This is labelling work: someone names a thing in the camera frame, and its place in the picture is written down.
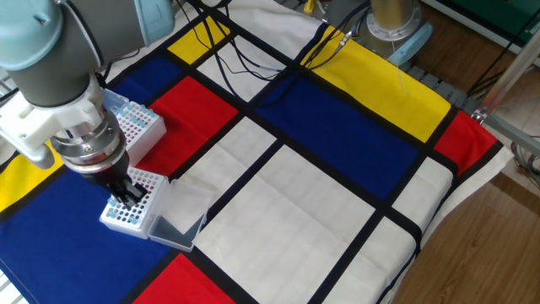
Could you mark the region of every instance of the clear plastic lid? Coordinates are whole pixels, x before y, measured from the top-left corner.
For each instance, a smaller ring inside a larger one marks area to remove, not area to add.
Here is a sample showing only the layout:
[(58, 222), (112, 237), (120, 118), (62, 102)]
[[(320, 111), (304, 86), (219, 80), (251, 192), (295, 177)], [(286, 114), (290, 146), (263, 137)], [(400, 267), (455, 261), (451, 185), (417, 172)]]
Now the clear plastic lid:
[(103, 90), (103, 105), (109, 111), (116, 112), (122, 109), (128, 102), (129, 99), (122, 95), (118, 95), (111, 90)]
[(174, 180), (167, 199), (150, 226), (150, 239), (182, 251), (193, 250), (193, 242), (203, 224), (213, 193), (207, 189)]

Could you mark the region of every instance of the transparent box lid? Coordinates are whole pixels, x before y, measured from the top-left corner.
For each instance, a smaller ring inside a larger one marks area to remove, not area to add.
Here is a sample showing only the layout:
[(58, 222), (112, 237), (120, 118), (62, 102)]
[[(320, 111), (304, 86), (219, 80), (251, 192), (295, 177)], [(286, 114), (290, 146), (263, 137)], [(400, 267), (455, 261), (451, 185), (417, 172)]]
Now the transparent box lid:
[(174, 180), (169, 195), (160, 204), (148, 235), (151, 240), (190, 252), (194, 240), (206, 222), (213, 193)]

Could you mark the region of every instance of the metal stand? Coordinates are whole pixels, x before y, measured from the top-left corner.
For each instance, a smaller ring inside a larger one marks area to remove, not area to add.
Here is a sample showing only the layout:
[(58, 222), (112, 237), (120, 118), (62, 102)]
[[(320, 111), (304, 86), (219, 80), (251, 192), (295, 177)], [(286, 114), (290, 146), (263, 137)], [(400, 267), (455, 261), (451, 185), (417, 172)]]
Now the metal stand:
[(506, 69), (506, 72), (489, 91), (480, 107), (471, 115), (478, 123), (485, 123), (492, 127), (495, 131), (505, 135), (535, 156), (540, 156), (540, 142), (505, 122), (502, 118), (492, 114), (492, 112), (500, 105), (510, 88), (516, 84), (516, 81), (531, 66), (538, 55), (540, 55), (540, 30), (523, 47), (516, 60)]
[(409, 60), (431, 36), (416, 0), (370, 0), (372, 12), (359, 25), (360, 44), (392, 64)]

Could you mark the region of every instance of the wooden floor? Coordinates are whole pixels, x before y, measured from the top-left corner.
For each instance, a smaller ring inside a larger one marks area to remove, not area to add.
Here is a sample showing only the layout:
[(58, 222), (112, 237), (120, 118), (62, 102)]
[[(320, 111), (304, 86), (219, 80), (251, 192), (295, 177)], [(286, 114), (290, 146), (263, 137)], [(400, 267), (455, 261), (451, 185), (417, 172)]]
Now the wooden floor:
[[(431, 8), (424, 7), (424, 16), (435, 32), (417, 65), (468, 90), (502, 48)], [(512, 58), (506, 56), (496, 71)], [(535, 96), (540, 97), (538, 71), (526, 75), (506, 103)], [(540, 133), (538, 104), (507, 112), (515, 123)], [(525, 175), (518, 178), (514, 164), (505, 173), (443, 221), (408, 272), (395, 304), (540, 303), (540, 190)]]

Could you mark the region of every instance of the light blue object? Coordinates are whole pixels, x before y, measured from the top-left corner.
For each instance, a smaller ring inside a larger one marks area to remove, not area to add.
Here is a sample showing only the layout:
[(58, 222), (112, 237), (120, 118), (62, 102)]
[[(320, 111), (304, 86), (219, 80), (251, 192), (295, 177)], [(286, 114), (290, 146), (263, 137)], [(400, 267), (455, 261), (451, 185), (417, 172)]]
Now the light blue object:
[(397, 66), (404, 64), (414, 54), (420, 51), (432, 33), (433, 26), (429, 22), (426, 22), (407, 42), (403, 43), (402, 47), (389, 56), (387, 60)]
[(39, 62), (62, 33), (52, 0), (0, 0), (0, 67), (18, 71)]
[(146, 46), (167, 36), (175, 28), (169, 0), (133, 0)]
[(103, 90), (103, 105), (105, 106), (105, 108), (107, 108), (107, 110), (110, 110), (113, 113), (117, 114), (118, 110), (123, 108), (126, 103), (129, 103), (128, 98), (122, 95), (118, 95), (111, 90)]

